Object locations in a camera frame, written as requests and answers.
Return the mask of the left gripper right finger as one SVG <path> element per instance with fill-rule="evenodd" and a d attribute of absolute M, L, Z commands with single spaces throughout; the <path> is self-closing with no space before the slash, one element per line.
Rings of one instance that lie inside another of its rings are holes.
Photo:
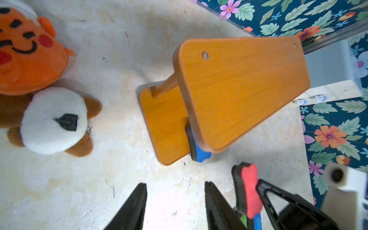
<path fill-rule="evenodd" d="M 213 182 L 205 182 L 205 204 L 209 230 L 246 230 Z"/>

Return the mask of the green eraser bottom shelf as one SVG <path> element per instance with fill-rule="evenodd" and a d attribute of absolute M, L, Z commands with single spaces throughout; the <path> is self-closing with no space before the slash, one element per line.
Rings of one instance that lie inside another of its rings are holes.
<path fill-rule="evenodd" d="M 239 217 L 240 221 L 242 222 L 242 224 L 245 226 L 245 228 L 247 229 L 248 227 L 248 224 L 247 224 L 247 217 L 243 214 L 240 214 L 240 217 Z"/>

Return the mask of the red eraser bottom shelf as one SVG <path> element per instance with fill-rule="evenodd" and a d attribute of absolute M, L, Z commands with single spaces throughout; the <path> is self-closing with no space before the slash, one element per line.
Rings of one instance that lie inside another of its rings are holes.
<path fill-rule="evenodd" d="M 248 217 L 261 213 L 263 203 L 256 191 L 258 183 L 257 166 L 250 163 L 241 163 L 232 167 L 232 177 L 236 195 L 237 210 Z"/>

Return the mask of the blue eraser bottom shelf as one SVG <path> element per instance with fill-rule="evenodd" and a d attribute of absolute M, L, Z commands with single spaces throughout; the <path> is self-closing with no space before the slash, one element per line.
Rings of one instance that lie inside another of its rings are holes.
<path fill-rule="evenodd" d="M 254 230 L 262 230 L 262 218 L 261 218 L 261 214 L 258 213 L 254 216 L 253 218 L 253 222 L 254 222 Z"/>
<path fill-rule="evenodd" d="M 204 151 L 203 149 L 200 148 L 200 146 L 198 145 L 198 142 L 195 139 L 194 133 L 190 125 L 186 126 L 185 131 L 186 131 L 188 143 L 190 146 L 190 155 L 191 155 L 192 160 L 198 163 L 202 163 L 203 161 L 210 159 L 212 156 L 212 153 L 208 151 Z"/>

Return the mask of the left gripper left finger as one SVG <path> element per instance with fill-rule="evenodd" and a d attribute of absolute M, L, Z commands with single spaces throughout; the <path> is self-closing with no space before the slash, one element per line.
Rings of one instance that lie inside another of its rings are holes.
<path fill-rule="evenodd" d="M 105 230 L 142 230 L 147 196 L 146 184 L 139 183 Z"/>

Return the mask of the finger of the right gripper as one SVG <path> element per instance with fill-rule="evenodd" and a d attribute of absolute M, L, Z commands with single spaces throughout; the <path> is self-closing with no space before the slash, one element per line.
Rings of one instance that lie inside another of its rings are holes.
<path fill-rule="evenodd" d="M 258 180 L 256 191 L 275 230 L 337 230 L 338 225 L 320 209 L 297 194 Z M 288 202 L 280 212 L 274 208 L 269 194 Z"/>

